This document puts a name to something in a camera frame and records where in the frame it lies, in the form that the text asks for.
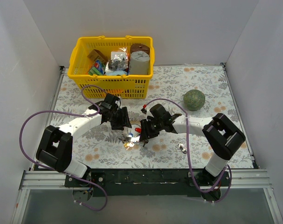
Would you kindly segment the red key tag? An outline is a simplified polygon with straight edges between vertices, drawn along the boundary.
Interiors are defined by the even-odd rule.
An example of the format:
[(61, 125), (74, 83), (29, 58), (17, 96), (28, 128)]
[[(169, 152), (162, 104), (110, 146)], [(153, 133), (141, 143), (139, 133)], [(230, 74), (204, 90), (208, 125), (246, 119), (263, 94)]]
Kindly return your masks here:
[(138, 132), (138, 133), (141, 133), (142, 129), (139, 128), (139, 127), (136, 127), (136, 128), (135, 128), (135, 131)]

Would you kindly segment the metal ring disc with keyrings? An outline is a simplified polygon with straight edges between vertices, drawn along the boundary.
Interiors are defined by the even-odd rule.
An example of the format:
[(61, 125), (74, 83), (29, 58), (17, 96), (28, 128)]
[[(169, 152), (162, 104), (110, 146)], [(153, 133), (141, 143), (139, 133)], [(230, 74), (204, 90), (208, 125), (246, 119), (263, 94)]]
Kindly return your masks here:
[(132, 128), (127, 128), (127, 127), (124, 128), (124, 130), (122, 131), (121, 137), (119, 137), (119, 140), (122, 141), (124, 144), (127, 142), (133, 142), (134, 145), (141, 144), (141, 146), (144, 147), (148, 143), (148, 140), (139, 141), (139, 137), (141, 133), (138, 133), (135, 131), (136, 127), (141, 128), (140, 122), (131, 121), (131, 126)]

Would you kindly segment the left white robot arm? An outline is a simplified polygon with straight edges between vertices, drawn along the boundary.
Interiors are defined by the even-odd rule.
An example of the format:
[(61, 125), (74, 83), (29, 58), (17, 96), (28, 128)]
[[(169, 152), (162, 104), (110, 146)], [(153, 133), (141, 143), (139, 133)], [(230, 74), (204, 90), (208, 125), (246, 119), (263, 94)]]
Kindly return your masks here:
[(59, 173), (75, 176), (80, 186), (88, 186), (92, 180), (91, 168), (72, 156), (73, 143), (92, 128), (106, 122), (110, 123), (112, 130), (131, 128), (127, 107), (122, 107), (120, 98), (109, 93), (78, 118), (57, 127), (46, 127), (36, 159)]

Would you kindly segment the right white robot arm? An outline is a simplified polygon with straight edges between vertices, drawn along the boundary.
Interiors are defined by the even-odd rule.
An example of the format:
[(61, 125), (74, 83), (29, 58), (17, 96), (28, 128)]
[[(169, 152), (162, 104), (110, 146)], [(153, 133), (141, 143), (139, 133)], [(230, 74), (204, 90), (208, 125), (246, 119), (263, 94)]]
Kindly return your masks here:
[(203, 136), (213, 150), (213, 155), (202, 171), (207, 185), (215, 185), (220, 174), (236, 151), (245, 142), (244, 133), (223, 113), (210, 118), (171, 115), (163, 105), (156, 104), (150, 109), (150, 116), (140, 121), (140, 141), (157, 137), (161, 131)]

